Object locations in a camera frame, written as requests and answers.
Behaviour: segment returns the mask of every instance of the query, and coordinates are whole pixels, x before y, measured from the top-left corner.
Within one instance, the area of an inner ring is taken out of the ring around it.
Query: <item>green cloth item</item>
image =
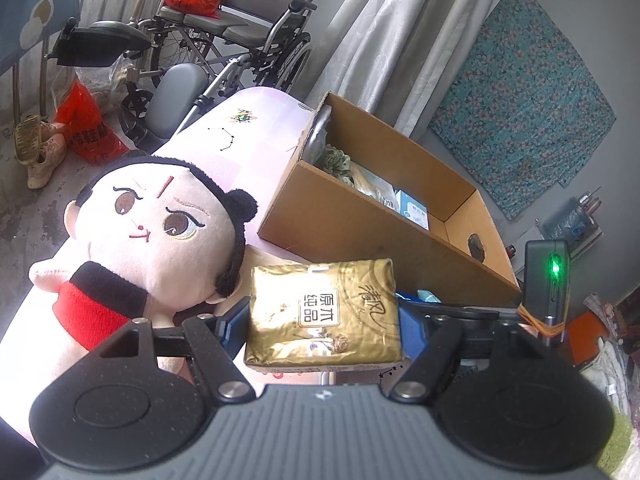
[[[622,463],[631,443],[631,429],[628,416],[614,410],[613,432],[597,463],[603,473],[611,476]]]
[[[343,150],[338,150],[328,144],[320,157],[320,169],[344,182],[347,186],[354,187],[351,177],[351,157]]]

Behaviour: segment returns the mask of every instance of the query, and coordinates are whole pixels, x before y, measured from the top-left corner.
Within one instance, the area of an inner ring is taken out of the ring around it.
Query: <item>floral fabric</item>
[[[430,128],[509,219],[585,165],[616,117],[536,0],[501,0]]]

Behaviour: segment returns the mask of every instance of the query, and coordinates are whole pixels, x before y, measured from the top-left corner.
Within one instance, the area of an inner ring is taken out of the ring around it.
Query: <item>doll's mouth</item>
[[[146,230],[146,235],[129,235],[129,238],[146,238],[146,243],[149,243],[149,235],[151,231],[149,229]]]

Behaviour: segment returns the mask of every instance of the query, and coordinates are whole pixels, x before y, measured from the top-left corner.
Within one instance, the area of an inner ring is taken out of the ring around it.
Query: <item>doll's hair bun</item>
[[[255,198],[242,189],[232,189],[226,196],[235,205],[236,212],[242,222],[250,222],[258,213]]]

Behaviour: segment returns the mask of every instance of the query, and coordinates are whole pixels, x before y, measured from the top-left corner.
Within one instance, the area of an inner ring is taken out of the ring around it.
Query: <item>doll's eye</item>
[[[116,213],[119,215],[127,214],[131,211],[131,208],[136,203],[136,200],[142,200],[138,194],[129,189],[128,187],[114,187],[114,191],[124,191],[119,197],[116,199],[116,203],[114,204],[114,208],[116,209]]]
[[[164,219],[163,228],[169,236],[178,238],[178,240],[186,240],[196,232],[198,227],[204,227],[204,224],[198,222],[186,211],[172,211],[168,207],[165,209],[169,216]]]

